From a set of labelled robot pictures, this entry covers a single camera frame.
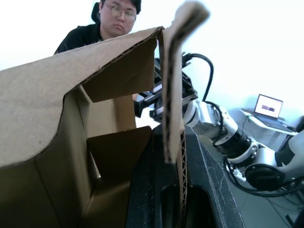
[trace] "laptop screen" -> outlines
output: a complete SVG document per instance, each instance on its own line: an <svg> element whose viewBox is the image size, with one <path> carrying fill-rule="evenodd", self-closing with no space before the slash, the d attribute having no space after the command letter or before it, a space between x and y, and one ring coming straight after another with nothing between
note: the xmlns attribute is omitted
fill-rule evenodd
<svg viewBox="0 0 304 228"><path fill-rule="evenodd" d="M282 104L283 101L260 94L257 99L255 113L278 118Z"/></svg>

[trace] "black plastic base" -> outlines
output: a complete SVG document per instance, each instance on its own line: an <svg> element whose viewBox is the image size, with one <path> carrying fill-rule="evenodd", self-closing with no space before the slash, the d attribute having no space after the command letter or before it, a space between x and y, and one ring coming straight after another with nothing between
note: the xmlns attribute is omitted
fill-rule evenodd
<svg viewBox="0 0 304 228"><path fill-rule="evenodd" d="M244 228L222 168L186 127L188 197L186 227ZM175 227L179 202L176 165L165 164L162 126L152 132L130 185L126 228Z"/></svg>

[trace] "black cable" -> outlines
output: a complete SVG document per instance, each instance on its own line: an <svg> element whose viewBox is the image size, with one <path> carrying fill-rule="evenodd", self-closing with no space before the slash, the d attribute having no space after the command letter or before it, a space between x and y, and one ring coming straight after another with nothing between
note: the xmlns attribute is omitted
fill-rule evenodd
<svg viewBox="0 0 304 228"><path fill-rule="evenodd" d="M269 203L270 203L270 205L274 208L274 210L276 211L276 213L277 213L277 215L281 218L281 220L285 223L285 225L287 226L287 227L291 227L286 221L285 221L285 219L282 217L282 215L280 214L280 212L276 209L276 207L273 205L273 203L269 200L269 199L267 199L267 198L265 198Z"/></svg>
<svg viewBox="0 0 304 228"><path fill-rule="evenodd" d="M259 191L262 190L256 190L256 189L248 189L245 188L244 186L240 185L239 182L237 181L237 179L234 177L233 172L231 170L231 167L229 165L228 159L227 157L223 158L223 164L224 164L224 169L226 170L226 165L228 166L229 172L226 170L227 174L228 174L228 179L231 181L231 183L236 186L237 188L239 188L240 190L247 192L251 195L254 196L260 196L260 197L268 197L268 198L274 198L274 197L281 197L281 196L285 196L288 194L291 194L293 192L299 191L299 190L304 190L304 186L301 187L297 187L297 188L293 188L291 190L287 190L285 192L277 192L277 193L259 193Z"/></svg>
<svg viewBox="0 0 304 228"><path fill-rule="evenodd" d="M213 142L213 145L215 145L215 143L220 139L222 133L223 133L223 122L224 122L224 118L223 118L223 114L222 111L220 110L219 106L211 101L205 101L205 103L211 105L212 107L215 107L216 110L218 111L219 114L219 131L218 131L218 135L216 137L216 139Z"/></svg>
<svg viewBox="0 0 304 228"><path fill-rule="evenodd" d="M203 100L202 101L205 101L206 98L207 98L207 95L209 93L209 90L210 90L210 87L211 87L211 84L212 84L212 79L213 79L213 73L214 73L214 67L213 67L213 64L211 62L210 59L208 59L206 56L202 55L202 54L197 54L197 53L188 53L186 55L184 55L182 57L182 62L185 64L185 66L187 65L187 62L192 59L192 58L200 58L200 59L203 59L205 60L209 66L210 66L210 75L209 75L209 81L208 81L208 84L207 84L207 87L206 87L206 90L205 90L205 94L203 96Z"/></svg>

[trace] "cardboard box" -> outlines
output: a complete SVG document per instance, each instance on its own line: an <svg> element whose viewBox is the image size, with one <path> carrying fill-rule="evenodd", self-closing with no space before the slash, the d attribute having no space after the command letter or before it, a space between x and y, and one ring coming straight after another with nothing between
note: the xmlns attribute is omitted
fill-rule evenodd
<svg viewBox="0 0 304 228"><path fill-rule="evenodd" d="M179 12L166 30L0 72L1 227L124 227L132 170L151 134L136 128L132 94L153 89L157 43L169 107L167 161L181 150L180 48L208 13L196 2Z"/></svg>

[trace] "cardboard flap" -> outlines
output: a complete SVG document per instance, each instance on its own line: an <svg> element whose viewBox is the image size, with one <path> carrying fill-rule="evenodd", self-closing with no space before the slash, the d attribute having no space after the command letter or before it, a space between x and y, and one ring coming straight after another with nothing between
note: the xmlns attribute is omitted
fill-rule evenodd
<svg viewBox="0 0 304 228"><path fill-rule="evenodd" d="M129 181L151 132L150 127L142 127L89 138L88 148L101 178L106 182Z"/></svg>
<svg viewBox="0 0 304 228"><path fill-rule="evenodd" d="M163 79L163 141L165 160L175 163L181 150L182 122L182 82L181 45L190 33L209 16L205 7L197 1L187 1L175 14L172 25L163 33L164 52Z"/></svg>
<svg viewBox="0 0 304 228"><path fill-rule="evenodd" d="M147 29L0 71L0 167L26 161L50 144L57 133L63 98L80 84L86 82L87 92L95 101L152 88L152 50L161 30L162 27ZM143 48L149 49L150 55ZM118 81L115 75L121 71L111 68L111 64L115 61L131 64L134 53L141 55L137 59L146 58L143 68L136 62L129 68L123 67L129 70L124 75L125 84L115 84ZM130 73L131 67L136 75ZM145 70L151 70L147 77ZM97 77L105 77L107 83ZM128 83L137 79L139 83L129 87ZM113 91L121 93L106 89L109 83L113 83Z"/></svg>

